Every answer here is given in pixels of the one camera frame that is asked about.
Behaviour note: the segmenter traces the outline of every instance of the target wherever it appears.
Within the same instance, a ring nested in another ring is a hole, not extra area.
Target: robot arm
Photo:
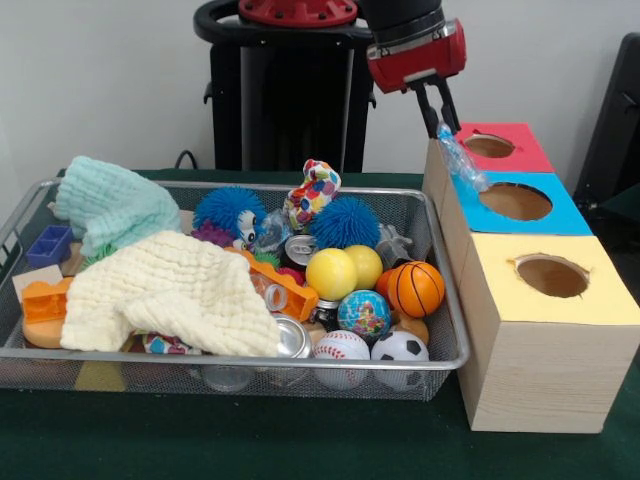
[[[441,0],[360,0],[375,44],[367,51],[369,69],[380,90],[412,89],[431,138],[437,138],[438,115],[429,104],[425,84],[438,88],[442,118],[460,130],[447,78],[466,63],[464,31],[458,20],[447,21]]]

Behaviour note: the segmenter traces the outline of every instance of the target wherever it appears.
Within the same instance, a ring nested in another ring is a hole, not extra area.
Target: orange toy
[[[237,250],[232,247],[227,247],[225,250],[243,255],[249,260],[251,273],[260,273],[287,290],[287,306],[281,310],[282,313],[300,322],[309,320],[311,311],[318,303],[318,293],[313,288],[301,287],[291,275],[282,275],[276,272],[270,263],[257,262],[253,255],[246,250]]]
[[[444,299],[440,272],[425,262],[399,266],[389,277],[389,300],[396,310],[414,318],[436,311]]]
[[[389,300],[389,277],[391,277],[392,273],[393,269],[387,270],[382,275],[380,275],[375,287],[376,292],[384,297],[384,299],[389,304],[389,307],[391,307],[391,301]]]
[[[62,325],[67,314],[67,290],[73,278],[57,285],[34,282],[22,291],[24,338],[40,348],[60,348]]]

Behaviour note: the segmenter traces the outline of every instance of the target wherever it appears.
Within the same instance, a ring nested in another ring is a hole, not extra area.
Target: black cable
[[[178,159],[176,160],[176,164],[173,166],[173,168],[180,168],[180,165],[182,165],[182,159],[184,157],[189,157],[189,159],[191,160],[191,166],[194,170],[200,169],[200,167],[198,167],[198,161],[196,160],[196,157],[193,156],[193,153],[191,153],[190,150],[183,150],[182,152],[180,152],[180,155],[178,155]]]

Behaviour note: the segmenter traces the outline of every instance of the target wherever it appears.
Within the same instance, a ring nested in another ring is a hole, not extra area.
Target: blue toy
[[[223,187],[207,194],[198,204],[193,226],[198,229],[209,220],[214,226],[231,232],[235,248],[251,250],[262,233],[266,216],[264,205],[254,192],[242,187]]]
[[[311,222],[311,234],[316,237],[319,250],[351,245],[376,248],[380,240],[375,214],[354,197],[340,197],[324,207]]]
[[[349,330],[372,343],[389,331],[391,311],[382,295],[370,290],[356,290],[340,303],[338,325],[340,329]]]
[[[33,242],[27,252],[27,263],[32,268],[57,265],[71,256],[69,246],[73,240],[71,227],[49,225]]]

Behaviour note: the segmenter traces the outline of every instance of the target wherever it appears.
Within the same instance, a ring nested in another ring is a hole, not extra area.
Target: green tablecloth
[[[298,183],[300,175],[144,172]],[[345,175],[419,188],[419,175]],[[640,478],[634,364],[600,435],[473,433],[455,375],[430,403],[0,391],[0,478]]]

